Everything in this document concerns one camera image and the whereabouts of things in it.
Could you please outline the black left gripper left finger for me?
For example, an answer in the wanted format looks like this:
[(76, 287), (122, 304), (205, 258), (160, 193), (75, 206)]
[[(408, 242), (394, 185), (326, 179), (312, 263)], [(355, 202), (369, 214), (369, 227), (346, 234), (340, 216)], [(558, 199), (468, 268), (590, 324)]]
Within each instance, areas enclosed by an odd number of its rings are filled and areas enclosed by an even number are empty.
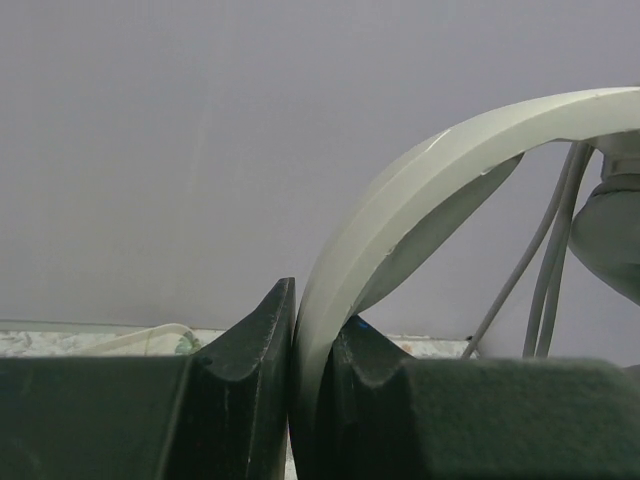
[(280, 479), (295, 282), (189, 355), (1, 362), (5, 479)]

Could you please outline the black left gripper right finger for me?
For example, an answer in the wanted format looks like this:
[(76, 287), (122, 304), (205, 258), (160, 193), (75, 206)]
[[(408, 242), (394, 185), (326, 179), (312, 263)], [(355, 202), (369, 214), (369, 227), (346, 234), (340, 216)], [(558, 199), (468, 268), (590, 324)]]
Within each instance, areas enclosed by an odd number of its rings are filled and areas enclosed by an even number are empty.
[(639, 386), (596, 360), (419, 359), (353, 317), (294, 459), (302, 479), (635, 479)]

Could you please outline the white gaming headphones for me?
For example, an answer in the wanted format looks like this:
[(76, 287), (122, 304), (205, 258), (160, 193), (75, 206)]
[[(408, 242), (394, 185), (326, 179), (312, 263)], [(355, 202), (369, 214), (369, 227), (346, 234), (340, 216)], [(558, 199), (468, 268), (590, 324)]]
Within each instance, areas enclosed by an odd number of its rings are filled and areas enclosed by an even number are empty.
[(600, 145), (639, 127), (637, 87), (555, 94), (503, 106), (403, 154), (331, 234), (304, 290), (292, 358), (291, 444), (302, 479), (323, 477), (314, 439), (321, 381), (344, 323), (403, 283), (507, 179), (551, 142)]

